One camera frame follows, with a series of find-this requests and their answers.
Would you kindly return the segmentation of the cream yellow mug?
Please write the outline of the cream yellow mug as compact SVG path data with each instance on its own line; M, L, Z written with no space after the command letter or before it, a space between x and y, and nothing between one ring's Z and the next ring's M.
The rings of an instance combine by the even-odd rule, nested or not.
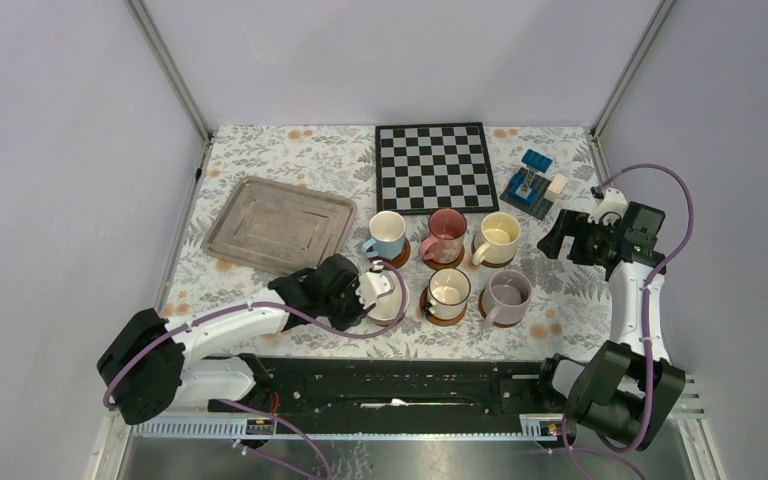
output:
M485 216L472 243L472 250L479 252L494 249L517 253L521 235L518 220L504 212L494 212Z

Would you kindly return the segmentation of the white red bowl cup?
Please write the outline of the white red bowl cup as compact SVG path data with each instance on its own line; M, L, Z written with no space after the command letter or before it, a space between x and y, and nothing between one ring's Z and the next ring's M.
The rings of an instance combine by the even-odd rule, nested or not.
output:
M401 309L403 289L391 271L383 271L390 289L376 300L375 306L366 314L366 318L379 326L387 326L398 318Z

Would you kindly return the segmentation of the lavender ceramic mug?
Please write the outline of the lavender ceramic mug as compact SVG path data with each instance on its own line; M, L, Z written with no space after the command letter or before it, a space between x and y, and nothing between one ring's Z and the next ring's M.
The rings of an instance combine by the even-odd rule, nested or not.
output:
M482 292L485 290L489 290L492 296L508 304L528 302L530 305L533 293L530 280L523 273L513 270L494 274Z

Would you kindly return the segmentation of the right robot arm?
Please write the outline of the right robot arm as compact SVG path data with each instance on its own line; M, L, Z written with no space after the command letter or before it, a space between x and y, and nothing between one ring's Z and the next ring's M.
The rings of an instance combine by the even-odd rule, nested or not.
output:
M686 374L671 365L660 330L659 296L666 272L656 251L663 211L637 202L624 213L593 220L563 209L537 244L550 259L561 253L576 265L599 266L611 294L611 334L582 363L561 354L546 359L533 386L543 410L564 407L566 418L616 450L645 450L684 390Z

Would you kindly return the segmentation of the pink enamel mug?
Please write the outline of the pink enamel mug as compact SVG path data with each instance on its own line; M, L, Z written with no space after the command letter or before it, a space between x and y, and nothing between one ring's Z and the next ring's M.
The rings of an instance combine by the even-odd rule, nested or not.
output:
M437 265L456 262L464 251L467 226L461 212L452 208L436 210L428 219L428 235L420 244L421 259Z

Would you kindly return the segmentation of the white black-rimmed enamel mug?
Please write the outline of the white black-rimmed enamel mug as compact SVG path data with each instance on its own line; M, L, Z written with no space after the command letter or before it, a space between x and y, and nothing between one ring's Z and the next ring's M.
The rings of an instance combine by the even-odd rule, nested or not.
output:
M432 312L438 317L451 319L468 303L471 282L468 276L457 268L436 271L429 279L428 294Z

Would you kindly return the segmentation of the light blue mug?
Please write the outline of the light blue mug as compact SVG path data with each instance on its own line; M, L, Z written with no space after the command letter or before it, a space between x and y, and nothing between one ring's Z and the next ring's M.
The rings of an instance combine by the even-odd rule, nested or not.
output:
M393 260L404 248L406 222L394 211L381 211L369 221L370 238L361 246L366 258Z

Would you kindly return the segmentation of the metal serving tray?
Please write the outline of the metal serving tray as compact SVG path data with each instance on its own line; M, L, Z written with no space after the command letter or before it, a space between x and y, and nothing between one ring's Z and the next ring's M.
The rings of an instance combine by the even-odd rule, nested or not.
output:
M340 252L356 213L351 199L248 176L236 185L201 248L216 259L288 275Z

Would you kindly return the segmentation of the brown wooden coaster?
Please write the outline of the brown wooden coaster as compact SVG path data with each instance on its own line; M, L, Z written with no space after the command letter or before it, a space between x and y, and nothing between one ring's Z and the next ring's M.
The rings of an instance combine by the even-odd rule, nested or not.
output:
M438 317L432 312L432 304L430 302L430 295L428 294L428 288L424 288L419 299L418 314L427 320L428 322L441 327L449 327L459 323L467 314L468 306L463 304L461 311L451 319L445 319Z
M478 307L487 326L509 328L523 320L529 303L508 304L492 296L489 290L485 290L479 297Z
M410 255L411 255L411 245L410 245L410 242L407 239L405 239L403 242L402 250L396 257L394 257L393 259L384 259L383 257L374 257L374 260L380 260L380 261L389 263L394 268L400 269L407 263L407 261L410 258Z
M482 266L486 268L502 268L509 265L514 258L515 253L504 252L494 249L488 249L479 252L474 249L472 252L471 262L475 266Z
M461 254L453 261L448 263L440 263L433 259L424 259L423 263L428 266L429 268L433 270L442 270L447 268L457 268L464 259L465 252L462 251Z

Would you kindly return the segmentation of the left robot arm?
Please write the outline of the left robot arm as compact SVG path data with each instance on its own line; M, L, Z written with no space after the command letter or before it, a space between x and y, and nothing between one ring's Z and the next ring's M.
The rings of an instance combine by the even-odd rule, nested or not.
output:
M270 385L238 357L218 353L251 337L277 334L326 318L344 332L375 303L377 274L360 272L340 254L316 268L272 280L242 303L201 314L164 318L137 312L97 362L106 385L102 402L128 425L153 419L169 408L232 400L248 411L269 401Z

